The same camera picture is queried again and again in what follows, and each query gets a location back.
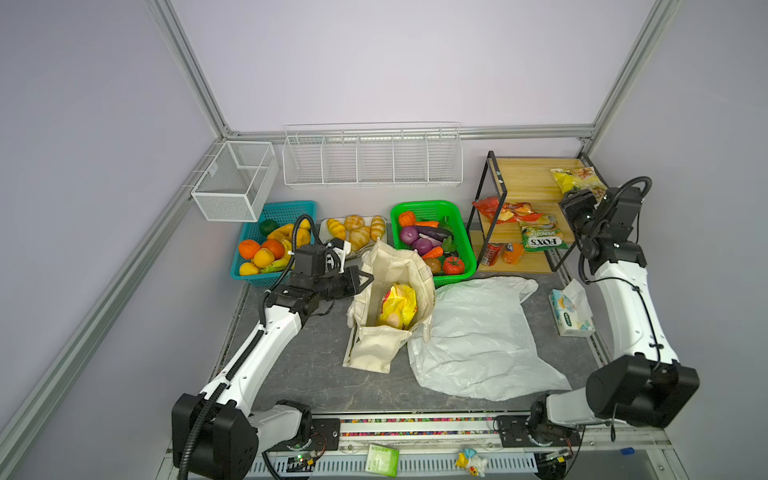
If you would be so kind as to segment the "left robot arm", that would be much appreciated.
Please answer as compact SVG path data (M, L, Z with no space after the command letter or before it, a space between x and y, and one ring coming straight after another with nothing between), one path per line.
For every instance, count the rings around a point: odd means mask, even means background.
M256 326L223 369L197 394L183 394L171 412L177 476L242 479L254 461L279 445L312 442L308 406L282 400L256 411L255 399L283 350L323 301L352 297L373 281L348 265L347 241L333 239L294 250L292 271L261 298Z

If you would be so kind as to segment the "white plastic grocery bag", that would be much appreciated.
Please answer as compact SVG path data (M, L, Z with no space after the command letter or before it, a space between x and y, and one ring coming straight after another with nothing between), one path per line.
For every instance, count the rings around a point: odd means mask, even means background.
M450 396L495 402L569 391L564 374L540 358L522 303L532 279L497 276L439 288L429 331L407 342L417 383Z

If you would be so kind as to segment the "yellow chips bag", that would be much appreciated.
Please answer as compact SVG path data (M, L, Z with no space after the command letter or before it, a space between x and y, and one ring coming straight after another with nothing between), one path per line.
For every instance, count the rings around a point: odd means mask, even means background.
M377 320L380 326L408 330L418 312L415 290L407 284L395 283L385 294Z

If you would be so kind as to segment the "green-yellow snack bag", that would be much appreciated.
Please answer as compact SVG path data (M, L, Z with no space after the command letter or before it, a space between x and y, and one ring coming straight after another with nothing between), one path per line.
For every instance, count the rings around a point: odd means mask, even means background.
M563 195L574 190L588 190L597 201L600 201L606 193L607 186L598 177L593 167L556 168L551 169L550 172Z

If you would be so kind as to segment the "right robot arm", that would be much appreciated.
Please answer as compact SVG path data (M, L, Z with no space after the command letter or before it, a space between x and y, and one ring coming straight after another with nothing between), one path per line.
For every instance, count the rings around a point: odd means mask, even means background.
M650 192L647 176L610 187L602 199L573 190L560 202L579 250L578 275L603 296L614 340L614 358L585 387L540 397L526 428L546 445L577 430L620 421L633 427L667 427L700 386L666 339L648 287L647 261L631 240Z

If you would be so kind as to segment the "beige canvas tote bag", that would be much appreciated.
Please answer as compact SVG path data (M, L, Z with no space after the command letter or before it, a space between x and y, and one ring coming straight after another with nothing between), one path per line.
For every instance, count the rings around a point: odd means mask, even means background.
M361 271L373 282L347 311L350 339L343 365L388 373L399 350L414 336L431 338L436 288L418 253L378 241L362 255Z

